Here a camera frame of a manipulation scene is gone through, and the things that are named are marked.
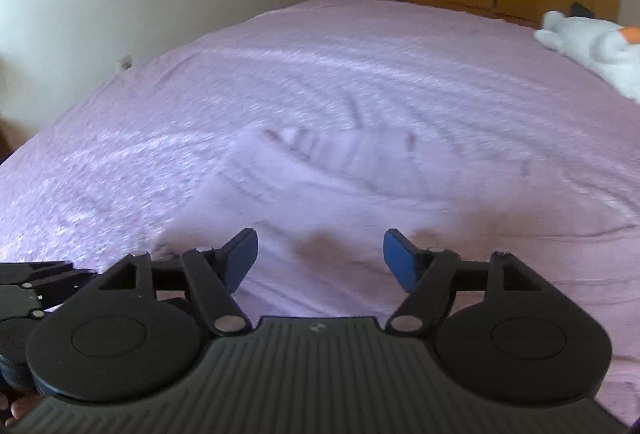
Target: finger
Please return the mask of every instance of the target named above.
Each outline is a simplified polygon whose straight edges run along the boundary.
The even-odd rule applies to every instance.
[[[11,414],[14,415],[15,419],[20,419],[34,408],[41,399],[42,397],[39,394],[30,394],[29,396],[18,398],[11,404]]]

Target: electrical outlet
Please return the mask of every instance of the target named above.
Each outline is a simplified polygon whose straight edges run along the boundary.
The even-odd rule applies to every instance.
[[[133,66],[133,59],[130,55],[125,55],[116,63],[116,73],[127,71]]]

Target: ribbed surface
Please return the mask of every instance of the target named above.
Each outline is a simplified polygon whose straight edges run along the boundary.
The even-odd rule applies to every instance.
[[[449,382],[421,342],[372,319],[265,319],[214,342],[187,378],[153,398],[100,409],[52,398],[14,427],[25,434],[618,434],[584,400],[517,409]]]

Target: black mechanical part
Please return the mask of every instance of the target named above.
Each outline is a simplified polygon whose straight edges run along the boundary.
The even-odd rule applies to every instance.
[[[626,434],[640,434],[640,418],[631,426]]]
[[[184,379],[142,398],[50,396],[17,434],[623,434],[589,399],[555,407],[486,400],[453,381],[418,338],[375,319],[263,318],[210,342]]]
[[[159,263],[127,255],[97,277],[31,334],[27,361],[38,390],[94,403],[132,400],[184,376],[200,355],[203,330],[251,331],[222,280],[232,273],[237,287],[255,261],[257,234],[235,239],[222,277],[197,250]],[[158,302],[159,290],[185,291],[189,302]]]
[[[65,261],[0,263],[0,392],[9,403],[35,392],[26,343],[44,310],[65,302],[94,276]],[[10,417],[10,411],[0,411],[2,422]]]
[[[185,252],[180,261],[190,289],[193,311],[209,333],[223,336],[251,331],[251,322],[202,253],[196,250]]]
[[[185,374],[199,353],[193,319],[156,300],[148,254],[124,257],[43,321],[27,343],[42,394],[93,402],[154,392]]]
[[[424,251],[405,237],[397,240],[398,231],[387,234],[395,249],[385,252],[400,251],[385,257],[394,274],[417,271]],[[437,251],[422,273],[386,329],[434,335],[440,362],[464,387],[492,400],[537,406],[595,396],[611,360],[609,337],[517,257],[496,253],[488,263],[475,263]],[[471,290],[484,290],[484,300],[447,318],[456,292]],[[406,318],[418,319],[414,328]]]

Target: orange patch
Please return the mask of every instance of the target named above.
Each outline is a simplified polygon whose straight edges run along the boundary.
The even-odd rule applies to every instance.
[[[620,28],[619,32],[629,44],[640,44],[640,28],[637,26],[626,26]]]

